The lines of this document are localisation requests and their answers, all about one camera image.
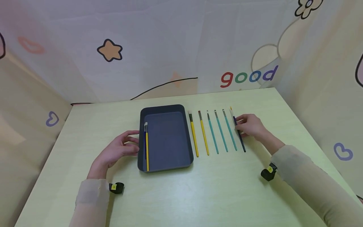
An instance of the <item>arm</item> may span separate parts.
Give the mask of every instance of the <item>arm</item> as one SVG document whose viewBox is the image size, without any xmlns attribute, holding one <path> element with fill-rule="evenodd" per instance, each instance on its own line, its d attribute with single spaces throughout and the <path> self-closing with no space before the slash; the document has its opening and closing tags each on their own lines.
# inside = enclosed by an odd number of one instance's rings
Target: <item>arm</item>
<svg viewBox="0 0 363 227">
<path fill-rule="evenodd" d="M 119 135 L 94 160 L 87 179 L 79 188 L 70 227 L 105 227 L 110 195 L 107 170 L 121 157 L 137 155 L 139 148 L 136 144 L 139 140 L 129 135 L 138 133 L 126 131 Z"/>
<path fill-rule="evenodd" d="M 330 227 L 363 226 L 363 210 L 348 193 L 304 153 L 285 145 L 254 114 L 238 117 L 237 129 L 254 136 L 272 155 L 278 174 Z"/>
</svg>

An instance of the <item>hand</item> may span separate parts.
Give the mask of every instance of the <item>hand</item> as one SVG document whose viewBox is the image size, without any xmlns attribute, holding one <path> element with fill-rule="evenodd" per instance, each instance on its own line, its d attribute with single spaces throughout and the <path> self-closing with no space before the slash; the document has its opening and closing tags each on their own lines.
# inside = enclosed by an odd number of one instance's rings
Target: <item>hand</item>
<svg viewBox="0 0 363 227">
<path fill-rule="evenodd" d="M 237 130 L 243 131 L 256 139 L 268 132 L 261 120 L 254 114 L 243 114 L 236 117 L 236 120 L 238 121 L 236 125 Z"/>
<path fill-rule="evenodd" d="M 130 136 L 136 134 L 139 134 L 139 130 L 126 131 L 112 140 L 93 161 L 87 179 L 105 179 L 108 168 L 111 168 L 120 158 L 136 156 L 139 152 L 139 139 Z"/>
<path fill-rule="evenodd" d="M 254 114 L 243 114 L 236 117 L 236 129 L 253 136 L 256 140 L 260 141 L 267 151 L 273 155 L 285 144 L 270 133 L 262 124 L 261 120 Z"/>
<path fill-rule="evenodd" d="M 139 134 L 139 130 L 126 131 L 118 135 L 99 154 L 95 161 L 101 162 L 107 165 L 108 168 L 111 168 L 123 156 L 136 156 L 139 151 L 139 139 L 129 136 L 136 134 Z"/>
</svg>

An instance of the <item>left hand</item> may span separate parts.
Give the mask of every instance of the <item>left hand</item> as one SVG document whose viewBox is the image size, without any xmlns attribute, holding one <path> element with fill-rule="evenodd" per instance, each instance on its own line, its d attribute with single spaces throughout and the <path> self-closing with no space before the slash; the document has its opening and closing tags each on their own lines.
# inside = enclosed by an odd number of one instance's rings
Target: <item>left hand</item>
<svg viewBox="0 0 363 227">
<path fill-rule="evenodd" d="M 139 139 L 130 136 L 136 134 L 139 134 L 139 130 L 126 131 L 112 140 L 93 161 L 87 179 L 105 179 L 108 168 L 111 168 L 120 158 L 136 156 L 139 152 Z"/>
<path fill-rule="evenodd" d="M 126 131 L 118 135 L 98 155 L 95 162 L 100 162 L 111 168 L 123 156 L 136 156 L 139 152 L 139 139 L 130 136 L 136 134 L 139 134 L 139 130 Z"/>
</svg>

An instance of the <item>letter d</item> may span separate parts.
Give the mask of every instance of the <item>letter d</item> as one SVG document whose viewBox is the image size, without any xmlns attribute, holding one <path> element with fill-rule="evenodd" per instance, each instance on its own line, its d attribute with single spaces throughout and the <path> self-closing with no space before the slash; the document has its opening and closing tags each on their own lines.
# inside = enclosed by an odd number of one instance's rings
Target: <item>letter d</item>
<svg viewBox="0 0 363 227">
<path fill-rule="evenodd" d="M 274 77 L 274 75 L 275 75 L 275 73 L 276 73 L 277 68 L 278 68 L 278 65 L 276 65 L 276 67 L 275 67 L 275 69 L 274 69 L 274 70 L 267 71 L 267 72 L 264 74 L 264 76 L 262 77 L 262 79 L 264 79 L 264 80 L 272 80 L 272 79 L 273 79 L 273 77 Z M 269 78 L 267 78 L 267 77 L 266 77 L 266 75 L 267 75 L 267 74 L 269 74 L 269 73 L 272 73 L 272 75 L 271 75 Z"/>
</svg>

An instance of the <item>lips drawing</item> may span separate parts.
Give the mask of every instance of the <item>lips drawing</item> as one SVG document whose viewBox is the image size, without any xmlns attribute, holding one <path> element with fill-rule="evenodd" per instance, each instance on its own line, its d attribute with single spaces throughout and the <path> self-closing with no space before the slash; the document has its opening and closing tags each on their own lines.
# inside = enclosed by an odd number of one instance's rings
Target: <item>lips drawing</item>
<svg viewBox="0 0 363 227">
<path fill-rule="evenodd" d="M 42 47 L 39 43 L 30 41 L 23 36 L 18 37 L 18 42 L 29 53 L 43 54 L 45 52 L 44 47 Z"/>
</svg>

